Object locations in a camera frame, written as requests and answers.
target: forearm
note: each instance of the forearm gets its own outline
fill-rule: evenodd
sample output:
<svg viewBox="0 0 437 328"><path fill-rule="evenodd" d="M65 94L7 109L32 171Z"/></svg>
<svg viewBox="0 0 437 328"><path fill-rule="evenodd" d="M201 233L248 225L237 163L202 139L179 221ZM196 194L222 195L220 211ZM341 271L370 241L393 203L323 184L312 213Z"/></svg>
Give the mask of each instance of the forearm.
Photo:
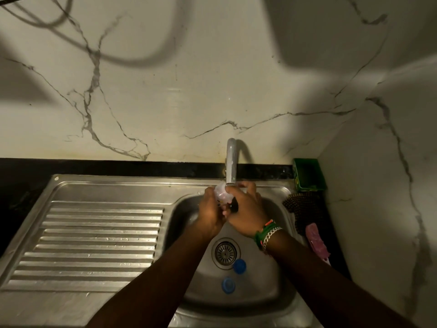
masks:
<svg viewBox="0 0 437 328"><path fill-rule="evenodd" d="M267 252L325 327L414 327L318 258L285 231L277 231Z"/></svg>
<svg viewBox="0 0 437 328"><path fill-rule="evenodd" d="M160 259L115 294L87 327L167 327L211 238L189 226Z"/></svg>

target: faucet spout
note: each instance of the faucet spout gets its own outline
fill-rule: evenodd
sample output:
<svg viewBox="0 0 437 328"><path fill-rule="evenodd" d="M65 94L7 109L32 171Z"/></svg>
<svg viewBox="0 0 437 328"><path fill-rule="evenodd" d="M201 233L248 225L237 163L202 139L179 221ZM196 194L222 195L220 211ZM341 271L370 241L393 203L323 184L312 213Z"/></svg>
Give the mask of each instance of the faucet spout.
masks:
<svg viewBox="0 0 437 328"><path fill-rule="evenodd" d="M237 159L237 141L235 138L229 138L226 149L226 184L235 185L237 182Z"/></svg>

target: blue bottle cap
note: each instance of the blue bottle cap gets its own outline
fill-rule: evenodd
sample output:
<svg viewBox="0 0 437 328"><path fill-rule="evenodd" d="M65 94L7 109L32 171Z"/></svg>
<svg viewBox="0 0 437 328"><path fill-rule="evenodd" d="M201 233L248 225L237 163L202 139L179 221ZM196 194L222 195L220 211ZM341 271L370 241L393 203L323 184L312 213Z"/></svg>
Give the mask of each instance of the blue bottle cap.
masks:
<svg viewBox="0 0 437 328"><path fill-rule="evenodd" d="M241 275L246 271L246 262L243 259L237 259L232 267L237 274Z"/></svg>
<svg viewBox="0 0 437 328"><path fill-rule="evenodd" d="M221 288L224 293L230 294L235 291L235 282L232 278L226 277L223 282L221 282Z"/></svg>

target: sink drain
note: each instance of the sink drain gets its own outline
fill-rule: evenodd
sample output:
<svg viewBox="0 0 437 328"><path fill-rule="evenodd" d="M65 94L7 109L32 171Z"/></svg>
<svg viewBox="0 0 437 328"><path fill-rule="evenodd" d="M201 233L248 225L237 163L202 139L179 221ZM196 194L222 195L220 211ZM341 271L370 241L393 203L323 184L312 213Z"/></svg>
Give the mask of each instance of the sink drain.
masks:
<svg viewBox="0 0 437 328"><path fill-rule="evenodd" d="M212 247L212 260L220 269L231 269L240 258L240 248L231 238L219 239Z"/></svg>

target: green bracelet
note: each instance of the green bracelet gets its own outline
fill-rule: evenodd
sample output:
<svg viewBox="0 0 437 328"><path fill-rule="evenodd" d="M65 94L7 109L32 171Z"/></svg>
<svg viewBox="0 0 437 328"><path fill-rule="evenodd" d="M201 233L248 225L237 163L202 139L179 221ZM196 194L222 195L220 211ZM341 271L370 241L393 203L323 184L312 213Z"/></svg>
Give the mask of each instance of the green bracelet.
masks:
<svg viewBox="0 0 437 328"><path fill-rule="evenodd" d="M257 231L255 233L254 241L261 251L263 250L264 239L266 238L267 234L275 227L277 227L276 223L273 220L270 220L264 225L262 231Z"/></svg>

